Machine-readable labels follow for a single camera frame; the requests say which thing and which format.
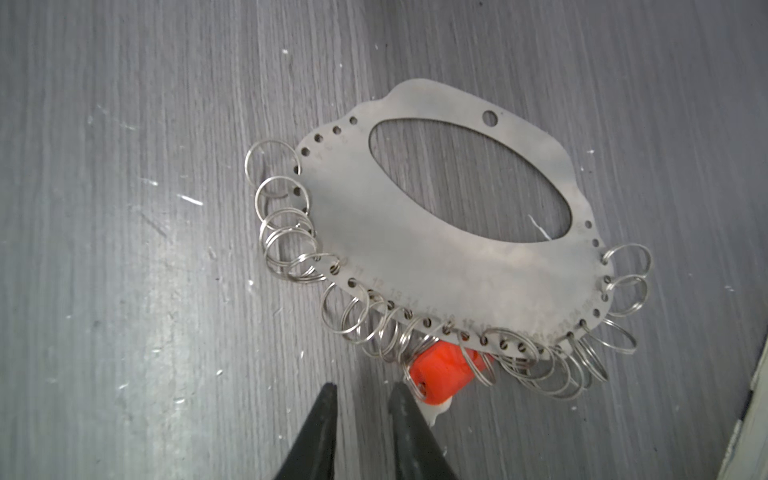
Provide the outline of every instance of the small round hole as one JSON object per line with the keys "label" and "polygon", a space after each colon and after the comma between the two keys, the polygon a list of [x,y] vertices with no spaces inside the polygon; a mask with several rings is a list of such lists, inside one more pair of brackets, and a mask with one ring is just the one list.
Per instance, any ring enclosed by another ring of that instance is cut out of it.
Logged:
{"label": "small round hole", "polygon": [[486,110],[482,113],[482,120],[489,127],[495,127],[498,123],[498,117],[490,110]]}

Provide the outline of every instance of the oval cutout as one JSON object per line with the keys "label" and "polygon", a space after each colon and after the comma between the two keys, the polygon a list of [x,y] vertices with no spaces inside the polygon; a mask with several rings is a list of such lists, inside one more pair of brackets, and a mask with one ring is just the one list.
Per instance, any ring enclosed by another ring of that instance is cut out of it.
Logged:
{"label": "oval cutout", "polygon": [[560,238],[568,204],[523,157],[490,137],[440,121],[391,120],[369,138],[373,157],[412,200],[465,232],[516,243]]}

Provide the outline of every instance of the wood grain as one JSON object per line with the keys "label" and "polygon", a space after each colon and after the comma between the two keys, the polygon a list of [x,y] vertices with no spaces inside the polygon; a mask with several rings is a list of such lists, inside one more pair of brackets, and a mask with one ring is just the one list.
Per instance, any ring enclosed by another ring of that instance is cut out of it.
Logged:
{"label": "wood grain", "polygon": [[[0,478],[271,478],[325,381],[336,477],[394,478],[397,372],[321,328],[319,286],[268,274],[240,165],[417,77],[552,134],[602,237],[657,259],[609,383],[473,384],[434,428],[448,461],[713,478],[768,325],[767,41],[757,0],[3,2]],[[391,128],[383,167],[435,214],[567,225],[487,142]]]}

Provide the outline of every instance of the white speck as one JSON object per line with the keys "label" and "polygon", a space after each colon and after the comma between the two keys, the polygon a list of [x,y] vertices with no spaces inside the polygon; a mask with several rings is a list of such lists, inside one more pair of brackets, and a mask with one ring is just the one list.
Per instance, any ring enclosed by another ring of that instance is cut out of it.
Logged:
{"label": "white speck", "polygon": [[187,195],[178,194],[177,197],[179,197],[181,200],[186,200],[191,204],[199,205],[201,207],[203,206],[203,202],[190,198]]}
{"label": "white speck", "polygon": [[531,217],[531,215],[528,215],[528,218],[531,219],[531,222],[533,223],[533,226],[538,228],[538,231],[540,231],[541,234],[544,235],[544,238],[546,238],[547,240],[552,240],[552,237],[549,236],[549,233],[545,232],[545,230],[543,228],[538,226],[538,223],[536,223],[536,220],[534,220],[533,217]]}

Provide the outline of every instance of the orange plastic object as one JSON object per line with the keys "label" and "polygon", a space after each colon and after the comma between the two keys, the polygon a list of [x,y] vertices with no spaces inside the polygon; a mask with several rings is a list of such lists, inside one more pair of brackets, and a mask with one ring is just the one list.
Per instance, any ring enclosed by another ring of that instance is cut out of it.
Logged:
{"label": "orange plastic object", "polygon": [[[485,364],[480,354],[467,349],[469,358],[481,372]],[[454,396],[475,378],[458,345],[437,342],[419,355],[411,366],[411,378],[426,394],[424,403],[439,405]]]}

